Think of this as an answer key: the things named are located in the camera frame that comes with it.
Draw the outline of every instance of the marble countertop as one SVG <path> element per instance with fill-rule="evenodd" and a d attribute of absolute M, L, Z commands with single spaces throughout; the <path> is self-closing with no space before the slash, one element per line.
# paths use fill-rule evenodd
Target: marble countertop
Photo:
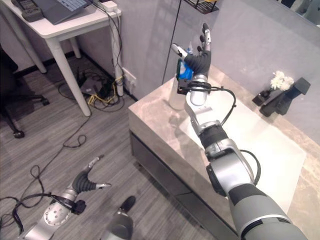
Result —
<path fill-rule="evenodd" d="M 210 68 L 209 82 L 231 89 L 237 99 L 307 153 L 287 214 L 309 240 L 320 239 L 320 146 L 283 116 L 273 114 L 267 118 L 261 115 L 252 102 L 254 96 L 214 66 Z M 234 226 L 228 201 L 213 191 L 203 150 L 179 128 L 188 117 L 187 113 L 169 106 L 171 87 L 172 82 L 168 81 L 129 108 L 130 130 L 219 216 Z"/>

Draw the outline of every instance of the gray floor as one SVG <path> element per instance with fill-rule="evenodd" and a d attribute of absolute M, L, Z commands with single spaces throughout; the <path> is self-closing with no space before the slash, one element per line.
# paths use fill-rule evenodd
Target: gray floor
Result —
<path fill-rule="evenodd" d="M 98 70 L 84 57 L 69 58 L 75 71 Z M 33 165 L 42 169 L 61 148 L 63 141 L 85 120 L 75 103 L 58 93 L 63 77 L 54 64 L 47 74 L 39 71 L 26 75 L 24 81 L 36 93 L 49 99 L 50 105 L 24 102 L 11 104 L 8 109 L 17 120 L 17 126 L 25 132 L 25 138 L 15 139 L 12 131 L 1 121 L 0 129 L 0 196 L 20 197 L 33 177 L 29 171 Z M 105 113 L 92 109 L 92 116 L 78 134 L 87 136 L 80 148 L 64 149 L 41 176 L 46 192 L 58 194 L 73 177 L 94 157 L 105 157 L 96 164 L 90 179 L 112 183 L 112 188 L 85 192 L 78 199 L 86 201 L 87 208 L 81 215 L 72 215 L 55 234 L 54 240 L 93 240 L 101 237 L 112 214 L 128 196 L 136 196 L 136 204 L 130 211 L 135 228 L 135 240 L 212 240 L 183 208 L 172 199 L 154 179 L 141 168 L 131 155 L 128 106 L 134 101 L 125 96 L 125 106 L 119 111 Z M 68 144 L 76 144 L 77 135 Z M 27 194 L 40 192 L 34 184 Z M 43 199 L 34 208 L 21 207 L 19 215 L 25 230 L 37 221 L 47 207 L 49 199 Z M 9 213 L 13 200 L 0 202 L 0 214 Z M 13 240 L 18 228 L 12 224 L 3 228 L 0 239 Z"/>

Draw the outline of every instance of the chair leg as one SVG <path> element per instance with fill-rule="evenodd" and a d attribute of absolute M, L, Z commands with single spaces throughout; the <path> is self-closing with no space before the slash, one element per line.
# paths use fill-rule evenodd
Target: chair leg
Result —
<path fill-rule="evenodd" d="M 13 136 L 16 139 L 21 139 L 25 136 L 25 133 L 23 131 L 20 131 L 16 128 L 14 122 L 12 121 L 11 117 L 9 116 L 9 114 L 4 106 L 1 106 L 1 115 L 4 118 L 4 120 L 6 121 L 6 123 L 9 125 L 9 127 L 12 129 Z"/>

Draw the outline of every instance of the office chair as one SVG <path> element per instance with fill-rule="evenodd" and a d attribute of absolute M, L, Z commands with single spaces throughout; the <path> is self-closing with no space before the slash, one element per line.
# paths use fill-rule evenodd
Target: office chair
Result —
<path fill-rule="evenodd" d="M 25 133 L 18 130 L 6 110 L 6 104 L 16 101 L 41 100 L 42 104 L 48 105 L 48 99 L 42 95 L 11 95 L 11 92 L 18 87 L 13 72 L 18 69 L 18 65 L 7 55 L 0 45 L 0 92 L 1 92 L 1 116 L 13 130 L 13 136 L 21 139 Z"/>

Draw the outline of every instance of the robotic arm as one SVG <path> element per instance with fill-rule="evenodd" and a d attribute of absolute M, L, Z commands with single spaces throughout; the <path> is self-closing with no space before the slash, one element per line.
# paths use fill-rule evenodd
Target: robotic arm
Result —
<path fill-rule="evenodd" d="M 211 120 L 213 110 L 207 104 L 211 85 L 208 71 L 211 64 L 211 37 L 206 23 L 200 37 L 201 55 L 188 54 L 180 46 L 172 49 L 193 70 L 184 109 L 200 138 L 208 159 L 206 167 L 213 189 L 228 197 L 232 219 L 241 240 L 306 240 L 282 209 L 264 192 L 256 188 L 253 171 L 236 143 L 228 138 L 222 124 Z"/>
<path fill-rule="evenodd" d="M 52 201 L 44 211 L 43 216 L 34 224 L 29 231 L 22 233 L 18 239 L 23 240 L 50 240 L 56 230 L 65 224 L 71 213 L 81 214 L 86 203 L 83 200 L 77 202 L 76 198 L 81 192 L 111 187 L 110 183 L 94 183 L 88 179 L 88 173 L 93 166 L 103 157 L 95 157 L 74 178 L 72 183 L 63 191 L 61 196 Z"/>

